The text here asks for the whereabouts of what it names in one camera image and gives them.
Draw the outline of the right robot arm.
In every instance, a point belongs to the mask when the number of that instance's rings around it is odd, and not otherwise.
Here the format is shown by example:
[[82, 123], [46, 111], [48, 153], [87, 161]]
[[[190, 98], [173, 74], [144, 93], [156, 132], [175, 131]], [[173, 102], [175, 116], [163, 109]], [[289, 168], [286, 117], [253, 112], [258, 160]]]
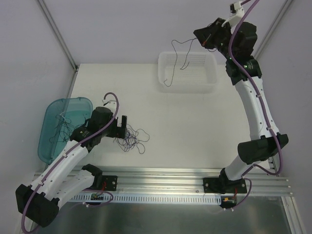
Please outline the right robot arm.
[[252, 56], [257, 40], [256, 26], [243, 22], [236, 35], [225, 19], [217, 18], [194, 35], [206, 49], [217, 49], [226, 58], [226, 72], [242, 100], [250, 129], [250, 141], [239, 143], [237, 157], [220, 171], [218, 177], [203, 179], [205, 193], [245, 194], [243, 176], [259, 163], [279, 153], [289, 142], [276, 127], [263, 91], [262, 73]]

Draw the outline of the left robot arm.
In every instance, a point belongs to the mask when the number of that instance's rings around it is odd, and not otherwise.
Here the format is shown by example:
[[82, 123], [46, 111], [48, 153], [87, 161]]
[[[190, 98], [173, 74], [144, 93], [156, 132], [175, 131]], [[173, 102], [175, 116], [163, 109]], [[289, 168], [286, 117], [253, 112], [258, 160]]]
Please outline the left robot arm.
[[51, 165], [30, 185], [16, 189], [18, 211], [22, 214], [21, 228], [28, 233], [28, 218], [40, 227], [47, 227], [57, 217], [61, 207], [85, 189], [104, 191], [102, 170], [87, 164], [72, 179], [66, 180], [73, 168], [85, 158], [103, 137], [126, 136], [127, 116], [118, 125], [116, 113], [106, 107], [97, 107], [81, 126], [69, 137], [69, 141]]

